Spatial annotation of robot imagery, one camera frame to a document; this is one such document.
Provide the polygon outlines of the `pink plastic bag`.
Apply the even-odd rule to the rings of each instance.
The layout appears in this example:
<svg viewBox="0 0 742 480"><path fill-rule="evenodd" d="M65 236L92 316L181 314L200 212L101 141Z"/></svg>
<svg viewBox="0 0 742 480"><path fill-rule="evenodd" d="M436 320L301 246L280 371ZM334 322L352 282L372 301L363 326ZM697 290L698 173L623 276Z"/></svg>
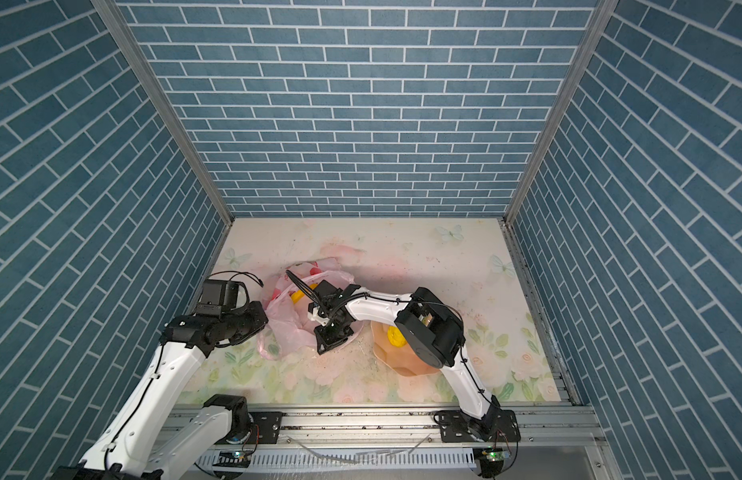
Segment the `pink plastic bag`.
<svg viewBox="0 0 742 480"><path fill-rule="evenodd" d="M335 258L299 262L288 267L288 270L309 288L311 284L317 285L320 281L327 280L343 289L355 280ZM303 347L316 350L313 330L318 323L307 317L311 300L304 296L294 304L291 295L297 290L299 289L288 277L286 269L271 275L264 283L262 304L268 324L257 336L258 351L264 359L278 360Z"/></svg>

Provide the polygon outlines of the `yellow fake fruit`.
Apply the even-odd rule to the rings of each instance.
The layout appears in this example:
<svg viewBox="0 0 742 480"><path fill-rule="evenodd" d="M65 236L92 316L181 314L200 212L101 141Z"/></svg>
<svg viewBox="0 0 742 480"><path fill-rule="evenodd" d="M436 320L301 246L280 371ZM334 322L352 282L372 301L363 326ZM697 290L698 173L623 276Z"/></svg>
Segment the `yellow fake fruit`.
<svg viewBox="0 0 742 480"><path fill-rule="evenodd" d="M397 327L389 327L387 329L387 339L391 346L396 348L402 348L408 344L405 336Z"/></svg>

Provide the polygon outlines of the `yellow fake banana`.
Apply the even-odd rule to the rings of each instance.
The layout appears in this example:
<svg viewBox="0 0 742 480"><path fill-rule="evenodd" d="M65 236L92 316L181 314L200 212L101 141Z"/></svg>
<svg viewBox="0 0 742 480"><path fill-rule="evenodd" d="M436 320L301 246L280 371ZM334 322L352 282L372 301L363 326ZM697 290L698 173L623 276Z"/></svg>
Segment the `yellow fake banana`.
<svg viewBox="0 0 742 480"><path fill-rule="evenodd" d="M311 290L314 290L314 289L315 289L316 287L317 287L317 285L316 285L316 284L311 284L311 285L310 285L310 289L311 289ZM298 302L299 302L299 301L300 301L300 300L301 300L301 299L302 299L302 298L303 298L304 296L305 296L305 294L304 294L304 293L303 293L303 292L302 292L301 290L297 290L297 291L296 291L295 293L293 293L293 294L291 295L291 300L292 300L292 302L293 302L294 304L296 304L296 303L298 303Z"/></svg>

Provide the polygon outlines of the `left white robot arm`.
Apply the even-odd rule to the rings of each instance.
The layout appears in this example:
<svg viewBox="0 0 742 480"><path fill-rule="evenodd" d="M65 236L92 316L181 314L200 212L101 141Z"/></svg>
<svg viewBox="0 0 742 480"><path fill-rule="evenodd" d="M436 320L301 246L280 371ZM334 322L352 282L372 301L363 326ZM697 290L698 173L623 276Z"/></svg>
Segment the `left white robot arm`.
<svg viewBox="0 0 742 480"><path fill-rule="evenodd" d="M244 397L215 394L161 447L155 442L178 397L213 350L239 345L268 323L262 304L200 305L167 324L141 378L115 419L74 466L55 479L179 479L219 441L243 445L259 433Z"/></svg>

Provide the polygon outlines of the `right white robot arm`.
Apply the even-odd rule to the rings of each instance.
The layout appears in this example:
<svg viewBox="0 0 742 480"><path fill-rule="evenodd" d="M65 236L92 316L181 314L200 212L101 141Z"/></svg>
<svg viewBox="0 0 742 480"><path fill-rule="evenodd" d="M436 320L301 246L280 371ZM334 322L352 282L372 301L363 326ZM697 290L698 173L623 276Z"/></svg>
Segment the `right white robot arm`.
<svg viewBox="0 0 742 480"><path fill-rule="evenodd" d="M354 322L371 321L400 330L414 354L440 370L459 405L433 415L443 442L521 440L516 414L501 407L469 360L463 319L429 289L395 295L356 284L338 288L323 281L305 296L310 299L308 318L318 323L314 334L320 355L346 343Z"/></svg>

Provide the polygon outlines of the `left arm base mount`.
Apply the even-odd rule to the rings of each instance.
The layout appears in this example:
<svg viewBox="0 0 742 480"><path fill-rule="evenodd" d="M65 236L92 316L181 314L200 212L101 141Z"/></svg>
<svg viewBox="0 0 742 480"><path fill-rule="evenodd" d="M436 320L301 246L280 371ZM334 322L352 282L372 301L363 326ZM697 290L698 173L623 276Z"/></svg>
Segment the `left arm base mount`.
<svg viewBox="0 0 742 480"><path fill-rule="evenodd" d="M231 431L215 442L218 446L251 446L276 444L284 414L280 411L249 412L232 415Z"/></svg>

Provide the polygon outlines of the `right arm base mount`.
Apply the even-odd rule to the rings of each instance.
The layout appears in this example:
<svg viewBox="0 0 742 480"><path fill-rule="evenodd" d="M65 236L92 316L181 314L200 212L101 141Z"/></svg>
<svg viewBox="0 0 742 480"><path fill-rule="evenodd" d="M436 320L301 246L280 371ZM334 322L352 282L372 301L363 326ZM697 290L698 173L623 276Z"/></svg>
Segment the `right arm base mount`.
<svg viewBox="0 0 742 480"><path fill-rule="evenodd" d="M514 411L489 411L476 419L461 410L441 410L433 414L443 443L497 442L519 443L521 434Z"/></svg>

